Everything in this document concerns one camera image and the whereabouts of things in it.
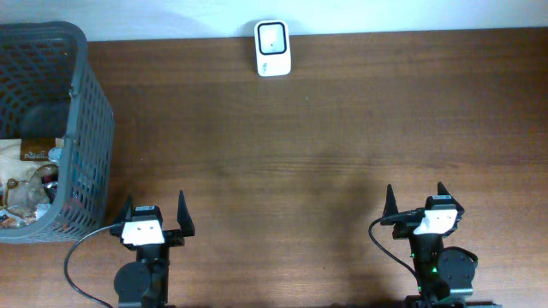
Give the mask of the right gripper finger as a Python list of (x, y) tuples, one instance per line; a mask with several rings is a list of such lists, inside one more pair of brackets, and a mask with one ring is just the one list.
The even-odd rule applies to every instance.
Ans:
[(447, 188), (444, 186), (444, 184), (441, 181), (437, 184), (437, 190), (438, 190), (438, 195), (450, 196), (449, 191), (447, 190)]
[(396, 197), (393, 191), (393, 187), (391, 184), (388, 184), (386, 188), (383, 217), (394, 216), (398, 213), (399, 210), (397, 208)]

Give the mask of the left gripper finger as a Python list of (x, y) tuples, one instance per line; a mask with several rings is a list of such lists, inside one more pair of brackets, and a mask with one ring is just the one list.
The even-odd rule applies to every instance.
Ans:
[(195, 236), (195, 226), (188, 211), (186, 199), (183, 190), (179, 192), (178, 205), (177, 205), (177, 222), (182, 231), (183, 237)]
[(122, 208), (114, 219), (114, 223), (122, 223), (130, 220), (133, 213), (133, 199), (130, 195), (127, 196)]

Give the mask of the beige PanTree snack pouch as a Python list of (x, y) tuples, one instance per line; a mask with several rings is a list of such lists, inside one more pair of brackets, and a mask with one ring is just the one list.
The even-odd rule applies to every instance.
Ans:
[(57, 195), (61, 138), (1, 141), (1, 228), (15, 229), (41, 219)]

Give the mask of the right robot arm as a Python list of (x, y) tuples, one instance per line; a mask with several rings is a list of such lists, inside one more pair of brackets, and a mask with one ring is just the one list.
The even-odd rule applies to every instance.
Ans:
[(457, 246), (445, 246), (443, 239), (457, 230), (464, 208), (443, 183), (424, 206), (399, 211), (391, 185), (386, 189), (383, 215), (374, 222), (393, 227), (395, 240), (408, 240), (414, 266), (410, 272), (417, 281), (418, 293), (402, 302), (406, 308), (495, 307), (491, 301), (469, 301), (478, 257)]

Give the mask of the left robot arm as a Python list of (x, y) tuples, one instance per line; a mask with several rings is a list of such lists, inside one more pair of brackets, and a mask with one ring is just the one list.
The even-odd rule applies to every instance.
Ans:
[(185, 196), (179, 192), (176, 220), (178, 228), (163, 229), (161, 210), (156, 205), (133, 205), (128, 197), (110, 231), (120, 243), (136, 253), (133, 262), (123, 265), (113, 282), (119, 307), (169, 307), (170, 249), (185, 245), (195, 235)]

